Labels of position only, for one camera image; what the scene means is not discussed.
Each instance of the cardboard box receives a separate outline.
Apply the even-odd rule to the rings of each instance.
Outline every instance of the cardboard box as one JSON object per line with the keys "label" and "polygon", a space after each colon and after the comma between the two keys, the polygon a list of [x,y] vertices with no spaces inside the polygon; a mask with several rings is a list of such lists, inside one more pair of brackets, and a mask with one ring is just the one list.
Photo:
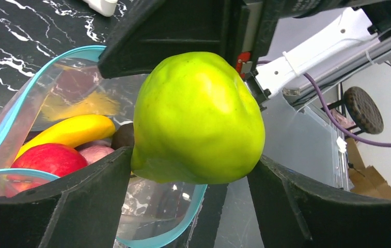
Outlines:
{"label": "cardboard box", "polygon": [[352,193],[391,200],[391,187],[373,166],[365,166],[358,147],[353,139],[346,140],[349,163],[354,169],[349,169],[349,178],[355,186]]}

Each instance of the white plug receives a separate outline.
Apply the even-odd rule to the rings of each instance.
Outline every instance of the white plug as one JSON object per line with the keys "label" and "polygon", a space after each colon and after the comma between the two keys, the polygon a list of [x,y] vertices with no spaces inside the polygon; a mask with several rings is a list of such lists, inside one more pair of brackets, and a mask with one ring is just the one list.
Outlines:
{"label": "white plug", "polygon": [[347,142],[343,140],[341,137],[338,137],[337,141],[338,151],[341,153],[346,153],[347,151]]}
{"label": "white plug", "polygon": [[91,9],[105,17],[111,17],[115,13],[118,0],[83,0]]}
{"label": "white plug", "polygon": [[278,94],[294,78],[335,54],[372,40],[377,34],[367,30],[372,25],[362,9],[347,8],[331,24],[291,51],[257,68],[256,80],[263,90]]}

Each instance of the marble surface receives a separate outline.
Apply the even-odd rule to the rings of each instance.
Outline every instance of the marble surface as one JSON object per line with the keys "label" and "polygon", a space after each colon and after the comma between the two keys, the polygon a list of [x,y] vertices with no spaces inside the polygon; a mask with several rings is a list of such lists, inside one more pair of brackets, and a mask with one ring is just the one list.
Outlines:
{"label": "marble surface", "polygon": [[106,18],[81,0],[0,0],[0,110],[51,58],[103,44],[131,1]]}

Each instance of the green apple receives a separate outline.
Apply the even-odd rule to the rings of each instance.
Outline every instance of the green apple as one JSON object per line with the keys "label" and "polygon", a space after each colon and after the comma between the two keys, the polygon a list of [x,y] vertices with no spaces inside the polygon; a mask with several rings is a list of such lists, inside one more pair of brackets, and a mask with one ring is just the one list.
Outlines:
{"label": "green apple", "polygon": [[134,111],[135,175],[156,181],[230,183],[252,171],[265,142],[259,106],[220,56],[163,60],[143,83]]}

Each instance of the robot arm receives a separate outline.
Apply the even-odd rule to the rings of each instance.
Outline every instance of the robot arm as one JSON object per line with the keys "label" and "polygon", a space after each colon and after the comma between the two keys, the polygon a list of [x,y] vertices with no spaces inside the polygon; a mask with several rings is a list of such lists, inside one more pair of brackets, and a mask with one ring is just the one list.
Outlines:
{"label": "robot arm", "polygon": [[[246,74],[255,70],[259,57],[267,55],[280,18],[303,18],[324,10],[380,1],[134,1],[130,11],[107,38],[107,48],[100,56],[98,69],[106,79],[150,73],[167,57],[186,52],[206,51],[225,58],[244,78]],[[367,19],[361,11],[356,13],[351,9],[344,14],[345,17],[339,19],[342,23],[333,23],[327,30],[338,29],[339,25],[351,25],[361,18]],[[351,34],[356,30],[357,28],[346,29],[346,33],[336,37],[322,35],[325,39],[331,38],[324,41],[325,49],[331,49],[332,52],[351,45],[350,42],[339,40],[344,36],[357,38],[355,34]],[[362,34],[367,36],[365,25]],[[304,45],[320,46],[322,43],[323,41],[318,38],[309,40]],[[334,44],[337,44],[337,49],[332,47]],[[303,56],[302,47],[291,51],[289,57],[295,57],[295,54]],[[329,55],[313,58],[313,55],[307,54],[303,59],[294,59],[291,62],[295,63],[294,68],[305,70],[310,68],[310,65],[314,66],[316,62],[311,60],[305,63],[303,60],[320,59],[322,56]]]}
{"label": "robot arm", "polygon": [[291,51],[283,52],[282,57],[258,67],[257,73],[254,73],[253,83],[257,83],[269,99],[282,91],[283,87],[294,78],[303,75],[312,67],[343,50],[375,38],[377,34],[370,34],[367,30],[371,25],[362,9],[347,8],[322,31]]}

